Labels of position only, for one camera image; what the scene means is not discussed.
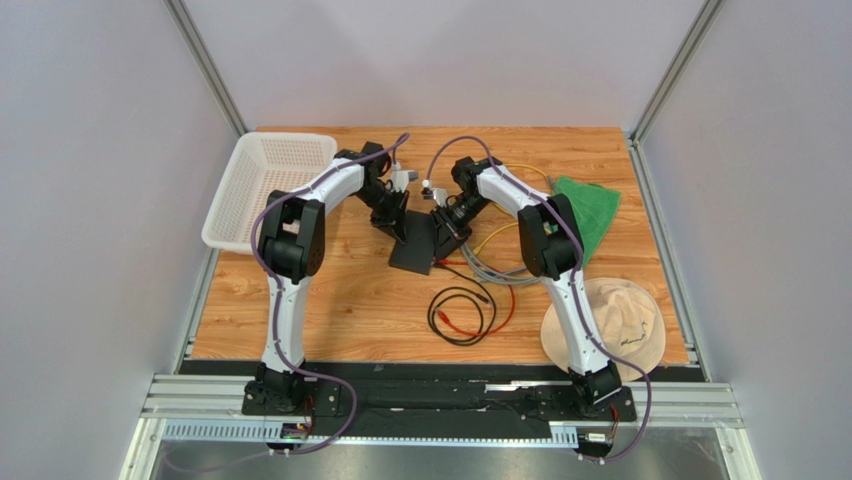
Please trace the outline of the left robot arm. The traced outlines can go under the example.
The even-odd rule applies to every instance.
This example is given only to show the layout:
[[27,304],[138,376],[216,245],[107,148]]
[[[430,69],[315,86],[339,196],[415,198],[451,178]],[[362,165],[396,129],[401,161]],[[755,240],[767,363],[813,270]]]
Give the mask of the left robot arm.
[[368,152],[335,157],[297,189],[269,194],[250,232],[250,249],[268,276],[271,297],[266,350],[247,386],[254,398],[314,416],[304,391],[313,374],[303,366],[303,324],[310,283],[324,260],[326,217],[362,190],[368,192],[364,202],[369,207],[392,195],[380,178],[409,137],[403,133],[388,147],[375,144]]

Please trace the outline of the yellow ethernet cable port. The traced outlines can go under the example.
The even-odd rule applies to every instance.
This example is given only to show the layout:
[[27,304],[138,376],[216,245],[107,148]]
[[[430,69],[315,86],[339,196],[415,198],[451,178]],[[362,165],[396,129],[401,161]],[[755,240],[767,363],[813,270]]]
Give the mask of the yellow ethernet cable port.
[[542,177],[545,181],[551,180],[551,177],[545,171],[539,169],[538,167],[532,166],[532,165],[521,164],[521,163],[504,163],[503,166],[505,166],[507,169],[521,169],[521,170],[524,170],[524,171],[534,172],[537,175],[539,175],[540,177]]
[[517,227],[516,222],[508,223],[496,228],[494,231],[489,233],[480,243],[478,243],[475,247],[471,249],[473,255],[478,256],[480,252],[488,245],[492,240],[494,240],[500,233],[511,230]]

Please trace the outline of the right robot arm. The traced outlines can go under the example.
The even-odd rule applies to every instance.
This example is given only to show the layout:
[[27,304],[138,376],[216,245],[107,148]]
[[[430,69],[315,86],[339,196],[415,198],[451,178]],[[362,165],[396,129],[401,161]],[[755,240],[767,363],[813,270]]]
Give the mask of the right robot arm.
[[526,269],[544,285],[569,348],[568,367],[585,407],[603,407],[624,386],[617,368],[624,366],[652,386],[647,369],[612,352],[594,322],[585,289],[584,247],[573,207],[567,196],[547,196],[511,173],[491,151],[482,161],[458,161],[453,179],[461,192],[450,203],[437,203],[438,229],[448,234],[436,243],[443,259],[464,245],[468,225],[487,203],[513,214],[518,222]]

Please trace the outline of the black network switch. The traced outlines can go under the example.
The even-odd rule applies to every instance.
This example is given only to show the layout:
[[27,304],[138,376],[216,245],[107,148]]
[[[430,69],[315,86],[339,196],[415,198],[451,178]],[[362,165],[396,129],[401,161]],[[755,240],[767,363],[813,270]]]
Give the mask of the black network switch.
[[397,241],[391,251],[392,268],[428,276],[435,255],[436,228],[428,213],[407,211],[406,242]]

